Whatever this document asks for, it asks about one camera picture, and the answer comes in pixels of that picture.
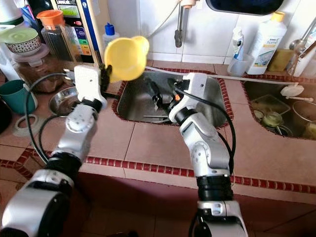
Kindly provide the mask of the yellow plastic bowl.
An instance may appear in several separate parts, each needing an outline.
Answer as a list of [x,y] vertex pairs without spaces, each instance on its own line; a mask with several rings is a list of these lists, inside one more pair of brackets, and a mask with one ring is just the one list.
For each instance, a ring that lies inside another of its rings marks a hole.
[[104,63],[111,66],[110,82],[131,81],[142,75],[150,43],[144,36],[117,38],[104,50]]

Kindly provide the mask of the steel sink basin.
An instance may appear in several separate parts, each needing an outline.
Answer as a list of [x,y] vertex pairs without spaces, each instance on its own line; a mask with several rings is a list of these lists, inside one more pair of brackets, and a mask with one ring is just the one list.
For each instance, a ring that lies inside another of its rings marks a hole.
[[[307,85],[307,84],[299,84],[299,85],[302,85],[305,88],[305,90],[299,95],[299,97],[312,97],[314,98],[313,103],[316,103],[316,85]],[[247,101],[249,103],[252,113],[253,113],[253,108],[250,104],[250,101],[252,101],[253,99],[262,97],[264,95],[268,95],[268,94],[274,97],[277,97],[278,99],[280,99],[282,102],[284,102],[285,104],[289,106],[289,110],[282,115],[283,124],[279,125],[277,128],[267,128],[261,122],[259,122],[260,125],[262,125],[266,130],[270,131],[271,133],[275,133],[276,135],[289,136],[293,138],[303,138],[300,135],[298,135],[298,131],[296,129],[296,126],[294,125],[294,120],[293,120],[294,113],[292,109],[292,104],[293,102],[298,101],[298,100],[287,99],[286,97],[283,97],[280,94],[280,91],[286,85],[275,85],[275,84],[247,81],[243,83],[243,86],[244,86]]]
[[[116,106],[118,115],[125,120],[148,122],[144,115],[167,116],[168,112],[156,111],[155,102],[149,94],[147,82],[151,79],[158,84],[162,94],[171,92],[171,78],[183,78],[183,76],[155,71],[146,71],[141,77],[133,81],[127,81],[123,86],[122,95]],[[226,111],[230,104],[227,93],[223,91],[223,81],[207,77],[206,89],[203,99],[221,106]]]

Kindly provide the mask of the green dish soap bottle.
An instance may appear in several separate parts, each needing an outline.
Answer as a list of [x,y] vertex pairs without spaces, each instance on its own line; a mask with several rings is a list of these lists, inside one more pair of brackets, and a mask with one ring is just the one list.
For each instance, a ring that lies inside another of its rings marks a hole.
[[120,38],[120,34],[115,29],[115,26],[109,22],[104,26],[104,30],[105,32],[102,35],[102,40],[104,41],[104,47],[106,48],[113,40]]

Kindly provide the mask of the clear plastic cup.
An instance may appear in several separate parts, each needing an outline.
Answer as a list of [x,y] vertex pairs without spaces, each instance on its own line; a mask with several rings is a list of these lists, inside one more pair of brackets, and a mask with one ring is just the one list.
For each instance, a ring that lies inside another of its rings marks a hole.
[[227,72],[230,76],[241,77],[253,65],[253,61],[254,58],[248,54],[242,54],[239,58],[233,57],[228,65]]

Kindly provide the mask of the small white blue tube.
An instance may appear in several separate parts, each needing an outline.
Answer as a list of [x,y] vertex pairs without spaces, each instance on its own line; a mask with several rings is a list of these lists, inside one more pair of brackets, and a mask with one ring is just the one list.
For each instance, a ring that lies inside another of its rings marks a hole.
[[233,47],[233,59],[243,60],[243,42],[244,42],[244,34],[242,31],[242,27],[235,27],[233,29],[233,35],[231,39],[231,45]]

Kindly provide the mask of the patterned ceramic bowl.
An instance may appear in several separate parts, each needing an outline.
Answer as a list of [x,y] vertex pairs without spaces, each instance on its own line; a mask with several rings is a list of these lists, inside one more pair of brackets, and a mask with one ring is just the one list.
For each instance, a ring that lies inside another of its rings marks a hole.
[[14,54],[27,54],[38,50],[41,46],[41,40],[36,38],[19,43],[6,43],[6,45]]

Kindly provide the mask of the clear rectangular food container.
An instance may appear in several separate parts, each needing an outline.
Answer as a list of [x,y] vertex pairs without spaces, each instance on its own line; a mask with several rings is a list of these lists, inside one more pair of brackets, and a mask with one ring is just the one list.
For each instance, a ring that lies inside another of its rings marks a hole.
[[261,122],[264,113],[267,112],[276,112],[280,115],[283,115],[289,110],[289,106],[282,102],[277,97],[272,95],[264,95],[257,99],[250,101],[250,104],[253,108],[253,113],[258,122]]

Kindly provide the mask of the teal mug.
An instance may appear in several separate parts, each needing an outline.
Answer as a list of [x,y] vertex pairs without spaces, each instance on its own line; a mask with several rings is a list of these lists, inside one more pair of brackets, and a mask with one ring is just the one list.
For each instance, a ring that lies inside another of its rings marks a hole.
[[10,80],[0,86],[0,97],[19,115],[33,113],[38,108],[38,102],[33,94],[29,94],[28,88],[22,80]]

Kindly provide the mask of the green plastic lid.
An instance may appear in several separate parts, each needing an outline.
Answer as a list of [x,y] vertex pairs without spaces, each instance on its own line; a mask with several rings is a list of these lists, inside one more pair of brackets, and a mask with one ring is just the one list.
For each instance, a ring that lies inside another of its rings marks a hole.
[[30,27],[14,27],[0,32],[0,42],[7,44],[25,43],[38,38],[38,32]]

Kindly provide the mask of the clear white water jug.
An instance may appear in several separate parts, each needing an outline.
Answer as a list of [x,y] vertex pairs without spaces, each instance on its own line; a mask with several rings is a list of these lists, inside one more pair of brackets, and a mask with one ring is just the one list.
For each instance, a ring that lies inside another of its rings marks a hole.
[[14,67],[13,52],[7,47],[8,40],[3,37],[7,29],[13,29],[14,25],[0,24],[0,70],[7,80],[21,80],[21,77]]

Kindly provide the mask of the small green glass cup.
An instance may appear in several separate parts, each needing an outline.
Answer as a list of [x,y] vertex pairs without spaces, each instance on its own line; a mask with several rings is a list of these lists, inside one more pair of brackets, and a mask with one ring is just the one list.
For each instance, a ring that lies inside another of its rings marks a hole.
[[277,128],[279,125],[283,124],[282,115],[276,112],[264,113],[261,123],[267,128]]

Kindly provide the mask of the dark blue basin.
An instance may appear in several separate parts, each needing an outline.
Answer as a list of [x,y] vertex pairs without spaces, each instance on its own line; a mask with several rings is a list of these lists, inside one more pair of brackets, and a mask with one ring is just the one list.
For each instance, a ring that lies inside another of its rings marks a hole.
[[280,9],[284,0],[205,0],[208,7],[221,13],[264,16]]

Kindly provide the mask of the white jar green base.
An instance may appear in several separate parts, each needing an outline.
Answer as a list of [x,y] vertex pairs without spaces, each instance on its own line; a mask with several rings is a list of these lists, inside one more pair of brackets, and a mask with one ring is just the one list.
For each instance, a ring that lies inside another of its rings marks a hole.
[[14,0],[0,0],[0,25],[20,25],[24,23],[21,9]]

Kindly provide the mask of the steel ladle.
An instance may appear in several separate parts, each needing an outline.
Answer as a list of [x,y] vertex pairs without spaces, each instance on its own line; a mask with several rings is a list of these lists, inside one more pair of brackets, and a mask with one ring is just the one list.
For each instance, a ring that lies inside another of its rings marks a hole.
[[309,61],[314,56],[313,51],[316,49],[316,17],[314,17],[302,38],[292,41],[289,49],[293,50],[293,57],[286,66],[286,71],[290,76],[298,77],[307,68]]

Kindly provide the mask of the grey wall faucet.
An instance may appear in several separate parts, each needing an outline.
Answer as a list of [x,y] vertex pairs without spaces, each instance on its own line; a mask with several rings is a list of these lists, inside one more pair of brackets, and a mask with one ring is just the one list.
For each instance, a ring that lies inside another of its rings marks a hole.
[[177,27],[174,32],[175,47],[181,48],[184,41],[185,13],[197,4],[198,0],[177,0],[176,9],[178,10]]

